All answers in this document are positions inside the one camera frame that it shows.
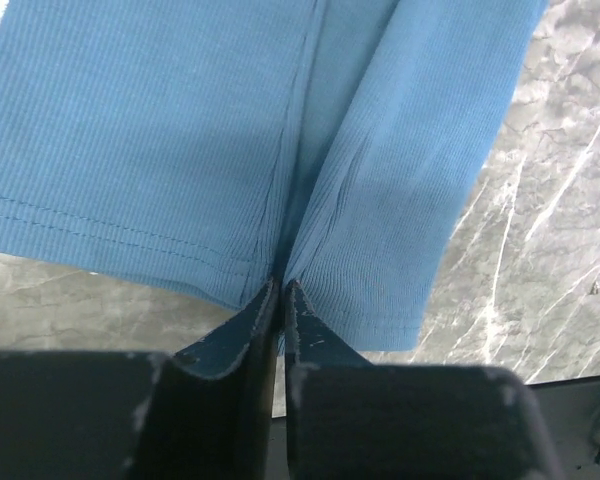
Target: blue fabric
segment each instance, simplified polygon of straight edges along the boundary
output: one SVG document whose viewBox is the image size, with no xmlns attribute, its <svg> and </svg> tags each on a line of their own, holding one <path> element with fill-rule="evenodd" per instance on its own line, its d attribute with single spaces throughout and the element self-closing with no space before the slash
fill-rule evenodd
<svg viewBox="0 0 600 480">
<path fill-rule="evenodd" d="M 0 251 L 417 342 L 544 0 L 11 0 Z"/>
</svg>

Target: blue cloth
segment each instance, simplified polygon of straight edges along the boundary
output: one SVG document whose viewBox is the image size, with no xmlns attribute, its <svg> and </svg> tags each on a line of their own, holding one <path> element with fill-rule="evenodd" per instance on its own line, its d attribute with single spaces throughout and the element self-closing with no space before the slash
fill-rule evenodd
<svg viewBox="0 0 600 480">
<path fill-rule="evenodd" d="M 545 0 L 11 0 L 0 251 L 417 342 Z"/>
</svg>

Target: blue garment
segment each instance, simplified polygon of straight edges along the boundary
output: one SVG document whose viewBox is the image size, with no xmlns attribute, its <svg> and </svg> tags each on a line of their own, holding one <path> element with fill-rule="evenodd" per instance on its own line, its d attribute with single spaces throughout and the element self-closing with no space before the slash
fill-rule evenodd
<svg viewBox="0 0 600 480">
<path fill-rule="evenodd" d="M 545 0 L 11 0 L 0 251 L 417 342 Z"/>
</svg>

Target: gray marble tabletop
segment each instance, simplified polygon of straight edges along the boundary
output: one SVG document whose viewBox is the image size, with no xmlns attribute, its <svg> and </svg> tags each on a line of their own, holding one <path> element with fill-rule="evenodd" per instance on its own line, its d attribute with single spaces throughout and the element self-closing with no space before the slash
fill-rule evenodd
<svg viewBox="0 0 600 480">
<path fill-rule="evenodd" d="M 230 315 L 0 254 L 0 348 L 174 351 Z M 538 26 L 440 268 L 420 345 L 365 355 L 496 364 L 528 382 L 600 374 L 600 0 L 552 1 Z M 276 414 L 282 399 L 278 385 Z"/>
</svg>

